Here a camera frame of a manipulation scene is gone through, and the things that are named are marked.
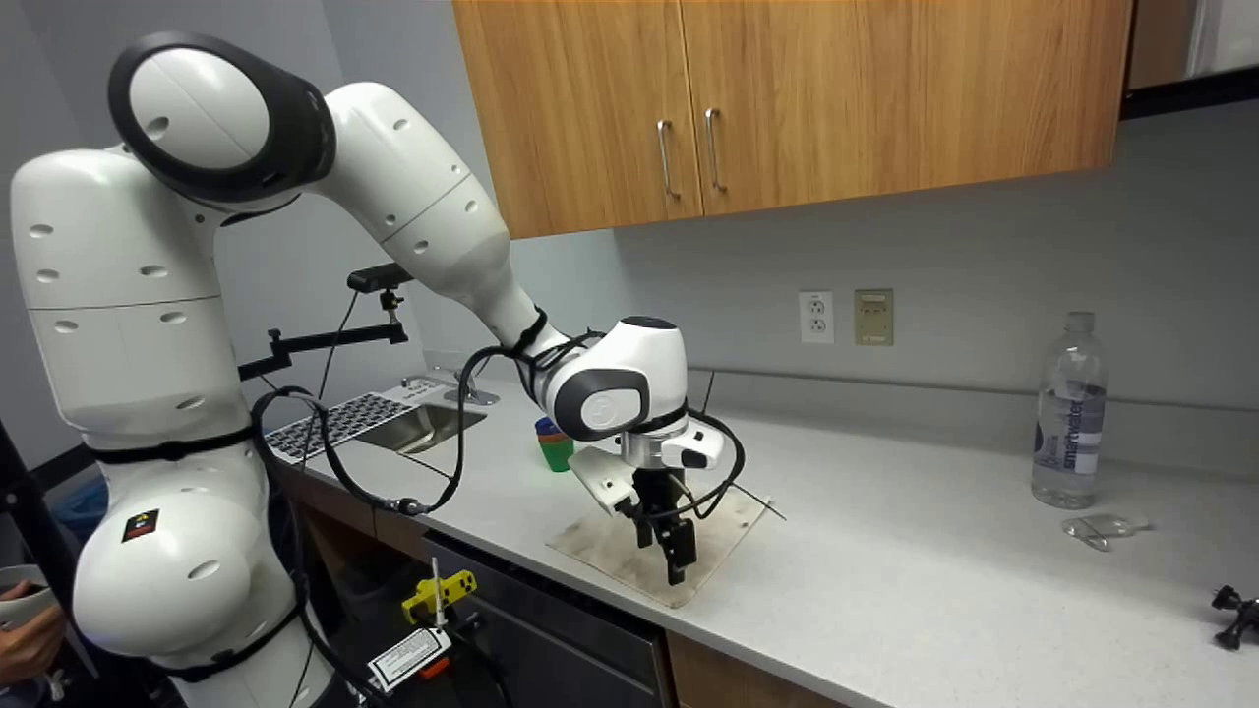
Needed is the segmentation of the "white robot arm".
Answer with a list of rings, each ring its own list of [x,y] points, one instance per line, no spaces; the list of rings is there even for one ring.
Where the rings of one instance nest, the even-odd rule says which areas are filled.
[[[89,646],[162,669],[188,708],[353,694],[274,540],[272,448],[246,380],[269,277],[232,270],[227,232],[336,205],[408,278],[468,308],[567,437],[666,448],[690,429],[680,329],[560,329],[513,277],[487,188],[400,91],[324,91],[219,37],[150,32],[116,60],[108,101],[110,144],[11,172],[11,253],[51,400],[108,475],[72,619]]]

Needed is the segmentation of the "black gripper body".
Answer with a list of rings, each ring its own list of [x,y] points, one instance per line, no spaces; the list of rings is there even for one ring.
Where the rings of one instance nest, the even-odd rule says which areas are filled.
[[[680,467],[636,467],[631,496],[618,504],[618,515],[632,522],[676,522],[684,496],[684,473]]]

